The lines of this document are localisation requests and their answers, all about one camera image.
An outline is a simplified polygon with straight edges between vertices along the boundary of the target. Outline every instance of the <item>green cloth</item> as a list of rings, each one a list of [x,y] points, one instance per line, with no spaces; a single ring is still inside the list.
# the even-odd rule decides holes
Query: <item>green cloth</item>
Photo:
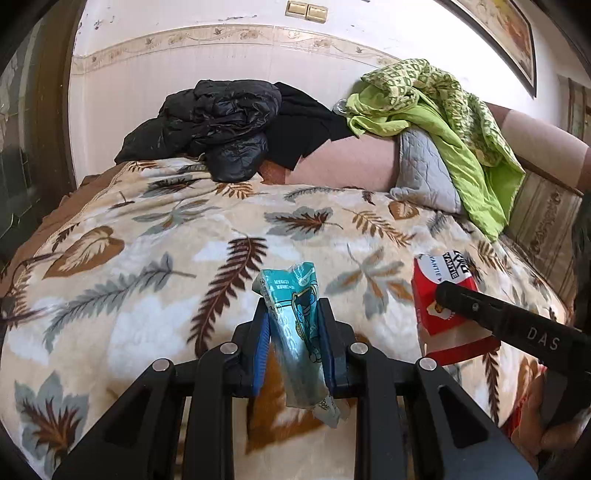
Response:
[[[361,77],[347,101],[349,128],[390,137],[410,124],[429,132],[470,219],[491,241],[509,223],[525,171],[484,102],[427,60],[403,60]]]

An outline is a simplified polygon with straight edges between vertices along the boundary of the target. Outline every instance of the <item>framed picture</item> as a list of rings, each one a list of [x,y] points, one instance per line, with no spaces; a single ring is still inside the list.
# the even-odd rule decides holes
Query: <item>framed picture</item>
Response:
[[[512,0],[437,1],[474,26],[536,96],[534,37],[530,22]]]

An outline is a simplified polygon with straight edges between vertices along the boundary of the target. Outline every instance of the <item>blanket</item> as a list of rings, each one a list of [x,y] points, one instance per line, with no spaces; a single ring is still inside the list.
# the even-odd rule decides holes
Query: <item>blanket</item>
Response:
[[[471,220],[491,240],[509,222],[525,172],[484,102],[427,60],[403,60],[362,76],[347,101],[349,127],[390,136],[409,124],[427,130]]]
[[[42,478],[155,359],[192,360],[251,320],[262,268],[314,262],[335,318],[403,361],[421,356],[410,288],[420,253],[455,248],[481,291],[564,321],[543,281],[468,220],[261,180],[215,183],[186,158],[127,162],[31,258],[17,254],[1,284],[15,272],[7,314],[23,320],[2,348],[0,420]],[[449,370],[501,424],[537,363],[502,345]],[[332,430],[286,408],[278,371],[271,355],[261,395],[233,404],[236,478],[353,478],[355,414]]]

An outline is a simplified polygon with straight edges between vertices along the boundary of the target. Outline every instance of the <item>pink pillow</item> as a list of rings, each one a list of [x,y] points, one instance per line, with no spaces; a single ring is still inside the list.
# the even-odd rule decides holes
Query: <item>pink pillow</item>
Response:
[[[326,141],[301,158],[294,171],[286,171],[285,183],[389,192],[397,177],[398,139],[365,134]]]

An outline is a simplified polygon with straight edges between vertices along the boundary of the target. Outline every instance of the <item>red box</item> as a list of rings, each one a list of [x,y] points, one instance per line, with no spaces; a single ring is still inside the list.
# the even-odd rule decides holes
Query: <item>red box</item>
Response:
[[[460,252],[415,258],[411,283],[423,355],[440,365],[450,365],[498,349],[501,343],[490,331],[437,304],[435,290],[445,280],[477,290]]]

